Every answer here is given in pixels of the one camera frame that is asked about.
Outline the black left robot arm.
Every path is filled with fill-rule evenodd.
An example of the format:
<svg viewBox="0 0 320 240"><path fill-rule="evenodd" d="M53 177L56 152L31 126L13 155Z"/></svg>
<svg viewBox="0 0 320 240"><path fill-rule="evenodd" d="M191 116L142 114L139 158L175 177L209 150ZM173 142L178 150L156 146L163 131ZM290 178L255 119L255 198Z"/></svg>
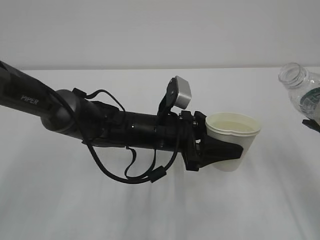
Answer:
<svg viewBox="0 0 320 240"><path fill-rule="evenodd" d="M99 148L178 151L189 171L239 159L243 147L210 136L206 116L187 111L190 100L189 83L175 76L167 85L157 114L129 112L96 101L94 93L77 88L54 91L32 76L0 64L1 105L40 117L49 131L80 140L88 138Z"/></svg>

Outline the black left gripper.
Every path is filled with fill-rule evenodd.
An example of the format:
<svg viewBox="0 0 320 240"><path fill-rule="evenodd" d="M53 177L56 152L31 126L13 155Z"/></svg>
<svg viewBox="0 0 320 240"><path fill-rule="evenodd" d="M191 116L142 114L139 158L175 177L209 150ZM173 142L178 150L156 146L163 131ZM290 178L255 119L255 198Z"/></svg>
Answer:
<svg viewBox="0 0 320 240"><path fill-rule="evenodd" d="M167 171L181 153L185 168L197 172L200 168L213 165L223 172L235 171L240 163L244 148L236 143L218 140L207 135L206 118L200 111L194 115L183 110L170 112L163 122L156 126L156 135L165 148L172 148L173 154L164 166Z"/></svg>

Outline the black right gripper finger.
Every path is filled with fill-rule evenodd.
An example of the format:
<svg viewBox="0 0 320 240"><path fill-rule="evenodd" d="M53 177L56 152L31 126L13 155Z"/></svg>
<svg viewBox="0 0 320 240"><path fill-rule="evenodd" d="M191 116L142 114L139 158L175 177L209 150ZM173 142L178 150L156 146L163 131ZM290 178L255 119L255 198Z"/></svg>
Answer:
<svg viewBox="0 0 320 240"><path fill-rule="evenodd" d="M304 119L302 124L316 132L320 132L320 125L313 119Z"/></svg>

